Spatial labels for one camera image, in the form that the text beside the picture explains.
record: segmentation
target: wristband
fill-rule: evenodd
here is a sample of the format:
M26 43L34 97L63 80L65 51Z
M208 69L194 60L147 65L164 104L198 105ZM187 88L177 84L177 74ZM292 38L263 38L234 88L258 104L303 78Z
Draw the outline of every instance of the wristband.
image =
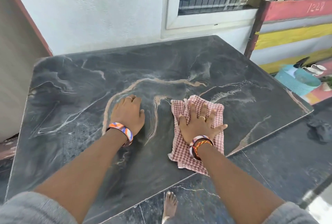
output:
M194 146L194 144L198 141L198 140L202 140L204 139L204 141L200 142L196 147ZM197 155L197 148L203 144L203 143L209 143L214 147L213 141L205 135L201 135L201 136L197 136L195 137L192 142L189 145L189 153L190 156L193 157L194 159L201 161L200 157Z
M128 141L123 144L123 147L131 145L134 136L132 135L132 132L130 129L128 129L126 126L124 126L121 123L111 123L108 126L108 128L106 129L106 131L109 130L110 128L118 129L126 135L126 137L128 138Z

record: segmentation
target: foot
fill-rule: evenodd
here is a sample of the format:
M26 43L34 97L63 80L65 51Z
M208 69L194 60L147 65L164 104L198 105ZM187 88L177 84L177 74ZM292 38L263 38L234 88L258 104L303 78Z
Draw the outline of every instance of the foot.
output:
M165 197L163 219L165 217L174 217L177 206L178 200L176 199L175 194L168 191Z

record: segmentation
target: pink checkered cloth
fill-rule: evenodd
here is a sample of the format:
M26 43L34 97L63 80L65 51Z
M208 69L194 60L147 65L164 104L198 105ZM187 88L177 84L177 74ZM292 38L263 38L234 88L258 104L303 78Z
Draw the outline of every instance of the pink checkered cloth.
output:
M212 127L217 127L222 124L222 112L224 111L224 106L222 104L214 104L212 102L206 101L199 96L192 95L189 99L184 99L184 101L171 100L172 113L174 115L174 139L173 139L173 149L172 153L168 154L169 159L178 162L179 168L187 168L194 172L199 172L201 174L207 175L208 172L204 168L201 161L197 161L190 157L189 145L184 141L180 127L179 127L179 115L184 115L187 123L190 121L190 104L195 104L197 114L200 114L203 103L207 104L207 116L210 115L211 110L216 110L216 115ZM224 153L224 133L221 132L213 139L215 148Z

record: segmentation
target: plastic basket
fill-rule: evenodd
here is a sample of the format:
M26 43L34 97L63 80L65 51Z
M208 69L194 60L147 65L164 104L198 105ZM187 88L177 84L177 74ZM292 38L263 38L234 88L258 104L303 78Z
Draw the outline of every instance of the plastic basket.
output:
M301 68L294 69L294 76L287 73L293 69L293 65L286 65L277 73L275 79L299 96L306 95L320 86L321 82L319 79Z

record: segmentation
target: black tile floor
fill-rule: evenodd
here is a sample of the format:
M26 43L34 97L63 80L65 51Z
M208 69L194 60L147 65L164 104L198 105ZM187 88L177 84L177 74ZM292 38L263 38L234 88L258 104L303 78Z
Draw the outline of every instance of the black tile floor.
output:
M332 124L332 99L314 106L313 116ZM241 169L285 200L298 203L306 192L332 174L332 143L321 144L306 125L307 118L232 155ZM4 198L11 161L0 164L0 199ZM234 223L207 176L194 174L105 224L161 223L165 193L175 192L182 223Z

